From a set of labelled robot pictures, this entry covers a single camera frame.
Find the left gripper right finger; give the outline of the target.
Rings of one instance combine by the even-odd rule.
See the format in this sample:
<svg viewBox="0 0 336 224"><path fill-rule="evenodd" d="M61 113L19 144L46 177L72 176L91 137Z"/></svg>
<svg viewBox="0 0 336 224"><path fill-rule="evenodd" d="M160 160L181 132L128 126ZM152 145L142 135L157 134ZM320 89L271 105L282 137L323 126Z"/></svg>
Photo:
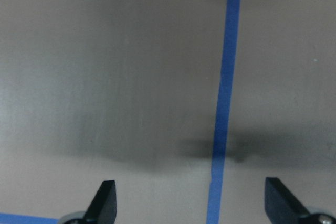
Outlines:
<svg viewBox="0 0 336 224"><path fill-rule="evenodd" d="M277 177L265 179L265 213L272 224L335 223L326 213L311 213Z"/></svg>

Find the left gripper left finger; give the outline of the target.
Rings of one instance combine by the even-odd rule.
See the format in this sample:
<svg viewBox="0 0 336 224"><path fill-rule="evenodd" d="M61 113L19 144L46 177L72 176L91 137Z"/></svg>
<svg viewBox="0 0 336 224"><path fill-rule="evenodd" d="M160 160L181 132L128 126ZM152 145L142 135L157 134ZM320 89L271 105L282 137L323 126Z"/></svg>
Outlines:
<svg viewBox="0 0 336 224"><path fill-rule="evenodd" d="M58 223L115 223L117 193L114 180L101 183L86 211L73 212L61 217Z"/></svg>

